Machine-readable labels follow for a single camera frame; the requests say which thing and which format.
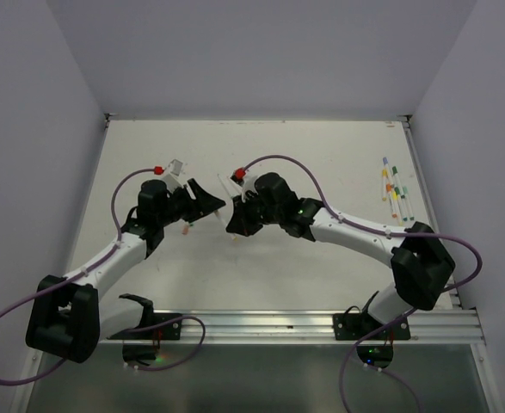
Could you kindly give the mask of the light green cap marker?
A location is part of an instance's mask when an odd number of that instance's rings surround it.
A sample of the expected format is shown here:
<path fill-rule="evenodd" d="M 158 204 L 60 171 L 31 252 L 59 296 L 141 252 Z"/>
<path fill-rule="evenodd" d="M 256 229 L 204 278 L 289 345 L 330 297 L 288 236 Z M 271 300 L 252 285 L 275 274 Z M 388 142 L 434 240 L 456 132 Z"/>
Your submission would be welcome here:
<path fill-rule="evenodd" d="M 224 192 L 226 194 L 227 199 L 229 201 L 231 201 L 232 200 L 232 193 L 231 193 L 231 191 L 229 190 L 229 187 L 226 184 L 226 180 L 220 174 L 217 174 L 217 178 L 218 178 L 218 181 L 219 181 L 222 189 L 224 190 Z"/>

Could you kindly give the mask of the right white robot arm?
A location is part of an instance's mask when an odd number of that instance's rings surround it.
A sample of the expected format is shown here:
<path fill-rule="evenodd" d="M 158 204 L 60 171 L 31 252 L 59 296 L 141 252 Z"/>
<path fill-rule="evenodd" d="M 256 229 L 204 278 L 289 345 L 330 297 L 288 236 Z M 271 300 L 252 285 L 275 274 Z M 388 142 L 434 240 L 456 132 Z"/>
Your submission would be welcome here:
<path fill-rule="evenodd" d="M 274 172 L 247 176 L 238 170 L 231 181 L 240 193 L 231 199 L 227 232 L 250 237 L 266 225 L 278 225 L 291 237 L 359 252 L 392 271 L 391 284 L 366 302 L 355 321 L 367 336 L 382 336 L 391 321 L 412 309 L 433 310 L 455 269 L 442 242 L 423 223 L 399 228 L 349 217 L 320 200 L 298 197 Z"/>

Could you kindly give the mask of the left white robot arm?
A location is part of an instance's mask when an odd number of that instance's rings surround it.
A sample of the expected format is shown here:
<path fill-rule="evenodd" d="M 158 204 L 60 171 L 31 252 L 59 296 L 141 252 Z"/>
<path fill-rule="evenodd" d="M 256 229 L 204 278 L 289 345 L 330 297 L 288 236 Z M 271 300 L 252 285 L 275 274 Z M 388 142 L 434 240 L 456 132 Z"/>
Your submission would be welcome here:
<path fill-rule="evenodd" d="M 209 194 L 194 179 L 184 185 L 167 179 L 142 183 L 136 206 L 102 253 L 63 277 L 48 275 L 40 281 L 26 344 L 82 363 L 99 341 L 122 330 L 139 338 L 149 336 L 156 326 L 151 301 L 123 294 L 120 307 L 105 311 L 100 305 L 102 298 L 123 275 L 155 251 L 164 239 L 166 226 L 179 220 L 193 223 L 224 206 L 224 200 Z"/>

